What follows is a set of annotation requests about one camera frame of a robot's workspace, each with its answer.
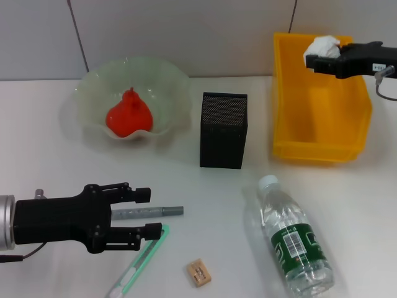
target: black mesh box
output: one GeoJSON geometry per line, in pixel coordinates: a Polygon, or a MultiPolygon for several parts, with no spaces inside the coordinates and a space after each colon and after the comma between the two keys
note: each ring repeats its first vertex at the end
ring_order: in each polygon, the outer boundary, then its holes
{"type": "Polygon", "coordinates": [[[248,128],[247,105],[246,94],[204,93],[200,166],[241,169],[248,128]]]}

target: white label sticker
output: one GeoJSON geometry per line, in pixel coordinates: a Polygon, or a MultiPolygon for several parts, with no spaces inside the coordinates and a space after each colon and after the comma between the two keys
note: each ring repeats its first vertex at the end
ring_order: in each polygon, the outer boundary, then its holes
{"type": "Polygon", "coordinates": [[[381,71],[381,70],[384,70],[385,68],[386,68],[385,64],[376,64],[376,63],[374,63],[372,65],[372,70],[373,71],[381,71]]]}

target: eraser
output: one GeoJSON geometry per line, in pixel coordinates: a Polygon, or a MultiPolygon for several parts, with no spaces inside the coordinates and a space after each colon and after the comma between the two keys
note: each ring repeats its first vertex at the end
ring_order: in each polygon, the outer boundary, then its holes
{"type": "Polygon", "coordinates": [[[187,265],[187,272],[189,272],[197,287],[205,285],[212,279],[201,259],[187,265]]]}

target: barcode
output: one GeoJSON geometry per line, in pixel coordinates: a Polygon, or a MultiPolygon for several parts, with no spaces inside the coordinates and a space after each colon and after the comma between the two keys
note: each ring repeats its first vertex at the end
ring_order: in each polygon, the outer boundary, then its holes
{"type": "Polygon", "coordinates": [[[288,248],[288,252],[290,253],[291,258],[295,258],[296,256],[302,255],[307,252],[298,232],[289,233],[288,235],[285,235],[283,239],[288,248]]]}

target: white tissue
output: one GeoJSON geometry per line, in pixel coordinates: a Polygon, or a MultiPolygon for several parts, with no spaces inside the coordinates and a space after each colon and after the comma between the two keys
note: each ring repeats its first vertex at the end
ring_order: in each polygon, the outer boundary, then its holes
{"type": "Polygon", "coordinates": [[[341,55],[337,47],[341,42],[335,37],[328,35],[316,37],[314,42],[308,47],[303,54],[303,60],[306,65],[307,55],[318,55],[319,57],[337,58],[341,55]]]}

